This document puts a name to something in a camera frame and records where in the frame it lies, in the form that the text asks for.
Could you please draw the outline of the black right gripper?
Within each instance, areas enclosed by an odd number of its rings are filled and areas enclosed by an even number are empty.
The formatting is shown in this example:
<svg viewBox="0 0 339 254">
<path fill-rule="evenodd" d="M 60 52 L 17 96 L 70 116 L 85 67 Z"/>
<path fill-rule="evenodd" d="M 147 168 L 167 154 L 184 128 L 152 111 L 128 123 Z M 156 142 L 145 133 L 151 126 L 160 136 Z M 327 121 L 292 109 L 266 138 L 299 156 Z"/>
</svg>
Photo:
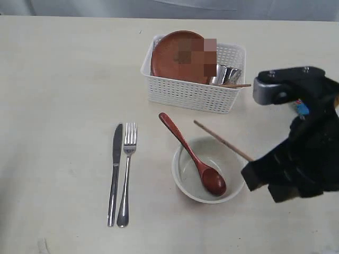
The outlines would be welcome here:
<svg viewBox="0 0 339 254">
<path fill-rule="evenodd" d="M 289 140 L 241 171 L 250 191 L 268 185 L 275 203 L 338 190 L 338 83 L 327 77 L 306 81 L 299 97 L 309 114 L 291 126 Z"/>
</svg>

